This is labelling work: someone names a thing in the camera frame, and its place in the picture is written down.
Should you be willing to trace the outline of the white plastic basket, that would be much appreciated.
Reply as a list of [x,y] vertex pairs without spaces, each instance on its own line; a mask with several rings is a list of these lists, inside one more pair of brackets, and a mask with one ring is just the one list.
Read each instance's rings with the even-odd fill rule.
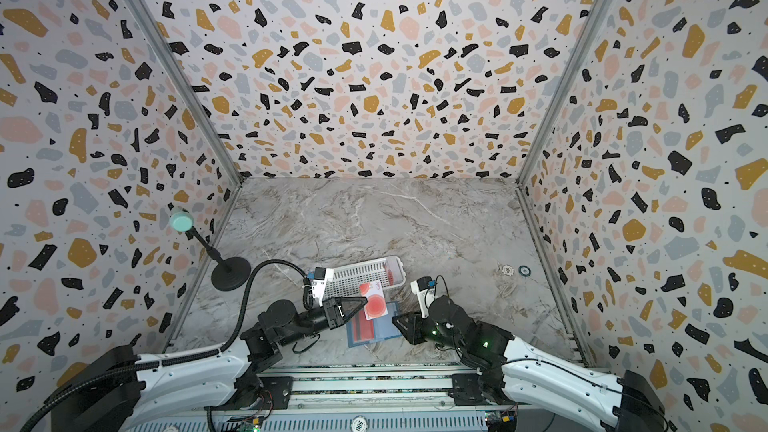
[[385,271],[386,261],[390,258],[397,258],[401,262],[406,281],[403,263],[397,256],[387,256],[349,264],[332,268],[334,270],[333,280],[328,283],[323,300],[325,298],[351,297],[358,295],[360,284],[374,280],[381,281],[383,290],[393,289],[387,288]]

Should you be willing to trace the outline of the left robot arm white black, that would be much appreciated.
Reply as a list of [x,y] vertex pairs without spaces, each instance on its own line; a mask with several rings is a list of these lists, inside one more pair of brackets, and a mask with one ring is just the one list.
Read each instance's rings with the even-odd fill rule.
[[277,401],[279,391],[259,375],[281,361],[282,347],[346,325],[366,303],[364,297],[336,297],[298,312],[282,299],[230,345],[159,355],[135,355],[121,346],[61,387],[66,397],[51,411],[51,428],[121,431],[193,409],[246,410]]

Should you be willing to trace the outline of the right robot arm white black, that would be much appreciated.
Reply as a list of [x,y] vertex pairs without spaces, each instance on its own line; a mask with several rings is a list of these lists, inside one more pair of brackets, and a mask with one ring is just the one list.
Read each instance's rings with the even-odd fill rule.
[[669,431],[665,409],[647,379],[619,377],[560,359],[496,325],[475,320],[448,296],[422,312],[392,318],[412,345],[433,342],[457,353],[472,369],[456,401],[526,403],[591,431]]

